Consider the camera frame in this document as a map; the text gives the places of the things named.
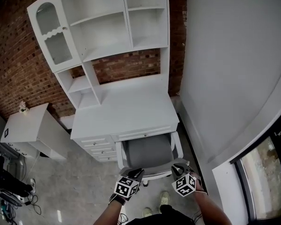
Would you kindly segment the white desk with hutch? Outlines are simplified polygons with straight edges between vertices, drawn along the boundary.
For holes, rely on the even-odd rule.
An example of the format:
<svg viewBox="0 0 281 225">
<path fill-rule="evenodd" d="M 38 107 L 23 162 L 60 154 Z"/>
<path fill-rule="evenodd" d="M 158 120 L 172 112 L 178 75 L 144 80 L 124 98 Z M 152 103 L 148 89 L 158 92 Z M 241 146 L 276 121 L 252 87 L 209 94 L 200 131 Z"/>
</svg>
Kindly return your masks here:
<svg viewBox="0 0 281 225">
<path fill-rule="evenodd" d="M 71 138 L 100 162 L 120 143 L 174 132 L 168 95 L 169 0 L 36 0 L 28 15 L 43 55 L 75 107 Z M 160 71 L 100 84 L 94 63 L 157 50 Z"/>
</svg>

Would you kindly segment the small potted flower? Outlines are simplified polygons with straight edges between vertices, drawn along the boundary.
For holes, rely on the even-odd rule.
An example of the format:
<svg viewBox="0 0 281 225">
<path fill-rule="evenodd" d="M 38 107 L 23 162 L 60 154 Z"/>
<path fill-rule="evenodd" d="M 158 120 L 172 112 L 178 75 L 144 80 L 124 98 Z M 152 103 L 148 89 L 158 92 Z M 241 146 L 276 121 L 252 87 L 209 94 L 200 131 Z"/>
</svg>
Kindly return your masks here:
<svg viewBox="0 0 281 225">
<path fill-rule="evenodd" d="M 27 115 L 29 112 L 29 108 L 27 107 L 26 102 L 23 100 L 19 104 L 19 112 L 23 113 L 24 115 Z"/>
</svg>

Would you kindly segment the black framed window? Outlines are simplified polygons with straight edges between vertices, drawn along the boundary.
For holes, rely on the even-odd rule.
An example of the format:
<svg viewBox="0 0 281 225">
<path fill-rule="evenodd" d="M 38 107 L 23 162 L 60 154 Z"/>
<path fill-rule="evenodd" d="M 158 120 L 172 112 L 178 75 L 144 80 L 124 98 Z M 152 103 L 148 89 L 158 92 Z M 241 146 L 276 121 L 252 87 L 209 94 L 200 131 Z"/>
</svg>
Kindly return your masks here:
<svg viewBox="0 0 281 225">
<path fill-rule="evenodd" d="M 281 128 L 231 164 L 244 194 L 248 225 L 281 225 Z"/>
</svg>

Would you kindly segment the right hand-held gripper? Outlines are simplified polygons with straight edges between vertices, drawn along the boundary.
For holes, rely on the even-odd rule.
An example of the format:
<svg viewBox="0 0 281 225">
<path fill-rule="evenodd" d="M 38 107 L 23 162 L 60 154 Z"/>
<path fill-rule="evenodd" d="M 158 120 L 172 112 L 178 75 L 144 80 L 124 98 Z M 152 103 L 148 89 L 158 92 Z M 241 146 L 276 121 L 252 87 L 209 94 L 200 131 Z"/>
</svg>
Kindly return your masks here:
<svg viewBox="0 0 281 225">
<path fill-rule="evenodd" d="M 204 193 L 202 182 L 195 176 L 194 170 L 187 164 L 175 163 L 171 167 L 174 182 L 172 186 L 174 190 L 182 197 L 186 197 L 191 193 Z"/>
</svg>

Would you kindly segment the person's left forearm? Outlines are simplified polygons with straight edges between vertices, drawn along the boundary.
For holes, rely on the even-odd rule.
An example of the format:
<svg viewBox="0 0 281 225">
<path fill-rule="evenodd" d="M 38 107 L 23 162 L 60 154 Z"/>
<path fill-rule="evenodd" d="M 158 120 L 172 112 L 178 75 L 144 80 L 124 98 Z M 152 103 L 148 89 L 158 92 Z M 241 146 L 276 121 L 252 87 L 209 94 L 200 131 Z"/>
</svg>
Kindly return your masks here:
<svg viewBox="0 0 281 225">
<path fill-rule="evenodd" d="M 118 225 L 122 205 L 112 201 L 93 225 Z"/>
</svg>

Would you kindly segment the person's black clothing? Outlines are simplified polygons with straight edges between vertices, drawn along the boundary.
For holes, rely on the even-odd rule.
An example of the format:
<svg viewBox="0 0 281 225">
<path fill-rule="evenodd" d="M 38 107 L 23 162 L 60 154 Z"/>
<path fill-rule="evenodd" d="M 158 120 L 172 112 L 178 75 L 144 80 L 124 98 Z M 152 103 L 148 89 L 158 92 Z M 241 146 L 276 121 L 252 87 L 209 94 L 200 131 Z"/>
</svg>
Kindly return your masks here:
<svg viewBox="0 0 281 225">
<path fill-rule="evenodd" d="M 192 218 L 173 209 L 170 205 L 160 206 L 161 214 L 136 218 L 126 225 L 195 225 Z"/>
</svg>

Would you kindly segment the person's right shoe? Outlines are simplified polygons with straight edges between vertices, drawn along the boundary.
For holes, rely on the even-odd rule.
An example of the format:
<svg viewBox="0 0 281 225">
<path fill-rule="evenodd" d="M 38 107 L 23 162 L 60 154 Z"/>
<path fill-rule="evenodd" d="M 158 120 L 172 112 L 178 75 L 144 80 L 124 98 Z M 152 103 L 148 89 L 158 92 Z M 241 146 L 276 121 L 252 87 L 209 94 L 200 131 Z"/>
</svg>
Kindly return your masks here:
<svg viewBox="0 0 281 225">
<path fill-rule="evenodd" d="M 163 191 L 161 193 L 161 202 L 160 202 L 160 207 L 162 205 L 169 205 L 170 204 L 170 194 L 167 191 Z"/>
</svg>

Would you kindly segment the person's right forearm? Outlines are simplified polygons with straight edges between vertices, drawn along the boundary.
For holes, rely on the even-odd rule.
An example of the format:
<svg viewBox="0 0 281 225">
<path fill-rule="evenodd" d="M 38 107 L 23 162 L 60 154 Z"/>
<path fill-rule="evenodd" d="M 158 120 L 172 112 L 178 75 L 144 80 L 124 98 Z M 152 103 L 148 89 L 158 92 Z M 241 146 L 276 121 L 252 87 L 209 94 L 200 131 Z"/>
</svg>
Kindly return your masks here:
<svg viewBox="0 0 281 225">
<path fill-rule="evenodd" d="M 232 225 L 227 215 L 204 192 L 194 192 L 205 225 Z"/>
</svg>

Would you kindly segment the grey and white chair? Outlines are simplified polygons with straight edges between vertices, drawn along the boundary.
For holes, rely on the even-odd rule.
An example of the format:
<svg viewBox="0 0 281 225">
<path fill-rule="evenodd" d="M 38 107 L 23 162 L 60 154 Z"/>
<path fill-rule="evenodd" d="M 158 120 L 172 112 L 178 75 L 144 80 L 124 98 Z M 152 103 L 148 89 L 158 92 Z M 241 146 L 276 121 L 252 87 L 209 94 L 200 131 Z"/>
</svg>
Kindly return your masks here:
<svg viewBox="0 0 281 225">
<path fill-rule="evenodd" d="M 171 175 L 175 163 L 189 165 L 183 159 L 183 150 L 178 132 L 116 142 L 117 161 L 120 169 L 142 168 L 145 173 L 143 186 L 150 180 Z"/>
</svg>

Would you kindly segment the small white side table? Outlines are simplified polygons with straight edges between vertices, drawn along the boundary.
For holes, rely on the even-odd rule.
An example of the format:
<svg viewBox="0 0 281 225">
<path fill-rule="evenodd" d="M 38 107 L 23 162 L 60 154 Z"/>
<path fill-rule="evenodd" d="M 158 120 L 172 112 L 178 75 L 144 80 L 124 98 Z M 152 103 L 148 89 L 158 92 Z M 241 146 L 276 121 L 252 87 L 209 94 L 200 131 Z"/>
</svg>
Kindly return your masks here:
<svg viewBox="0 0 281 225">
<path fill-rule="evenodd" d="M 43 153 L 54 160 L 67 159 L 73 141 L 47 107 L 46 103 L 31 108 L 27 115 L 20 112 L 10 115 L 0 142 L 27 158 L 36 158 Z"/>
</svg>

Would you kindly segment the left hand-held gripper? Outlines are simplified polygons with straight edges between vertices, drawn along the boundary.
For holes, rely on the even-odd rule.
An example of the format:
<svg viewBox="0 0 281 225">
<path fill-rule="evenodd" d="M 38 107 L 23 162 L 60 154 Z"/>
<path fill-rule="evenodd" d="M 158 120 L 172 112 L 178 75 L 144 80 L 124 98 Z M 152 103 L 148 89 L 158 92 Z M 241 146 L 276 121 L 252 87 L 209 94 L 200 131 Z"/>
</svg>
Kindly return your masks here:
<svg viewBox="0 0 281 225">
<path fill-rule="evenodd" d="M 114 193 L 129 199 L 132 195 L 136 194 L 139 190 L 145 171 L 142 168 L 128 168 L 124 167 L 119 174 L 114 188 Z"/>
</svg>

